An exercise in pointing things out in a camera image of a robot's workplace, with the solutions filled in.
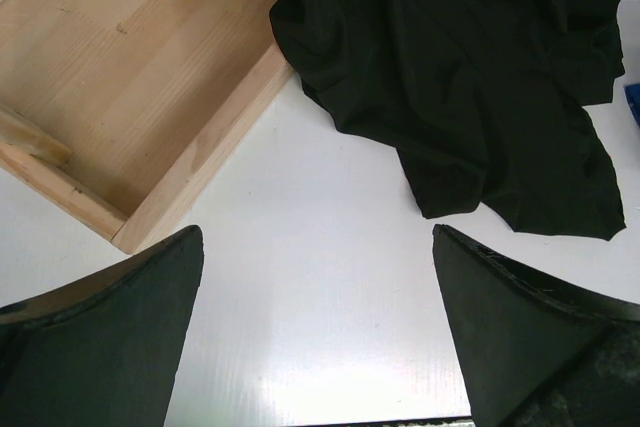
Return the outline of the blue plaid shirt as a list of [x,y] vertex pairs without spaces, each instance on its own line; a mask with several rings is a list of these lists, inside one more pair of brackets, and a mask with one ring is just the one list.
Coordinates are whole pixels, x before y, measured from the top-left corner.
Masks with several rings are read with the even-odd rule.
[[624,94],[634,121],[640,126],[640,84],[625,85]]

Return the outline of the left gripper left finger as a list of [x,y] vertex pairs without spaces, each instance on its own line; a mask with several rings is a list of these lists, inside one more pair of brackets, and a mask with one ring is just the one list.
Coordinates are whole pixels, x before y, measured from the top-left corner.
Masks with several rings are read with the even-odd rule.
[[163,425],[203,267],[192,225],[2,307],[2,425]]

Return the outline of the black shirt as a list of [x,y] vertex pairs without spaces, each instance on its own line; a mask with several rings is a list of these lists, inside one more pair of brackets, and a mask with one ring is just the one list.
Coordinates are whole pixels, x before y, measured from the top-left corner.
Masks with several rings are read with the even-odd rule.
[[517,232],[625,226],[586,113],[624,72],[624,0],[278,0],[274,37],[342,133],[393,147],[422,215]]

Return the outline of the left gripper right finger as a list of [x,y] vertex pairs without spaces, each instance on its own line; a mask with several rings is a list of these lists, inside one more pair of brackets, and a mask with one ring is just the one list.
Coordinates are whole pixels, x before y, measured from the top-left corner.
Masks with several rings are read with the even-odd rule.
[[639,307],[447,225],[433,259],[477,426],[636,426]]

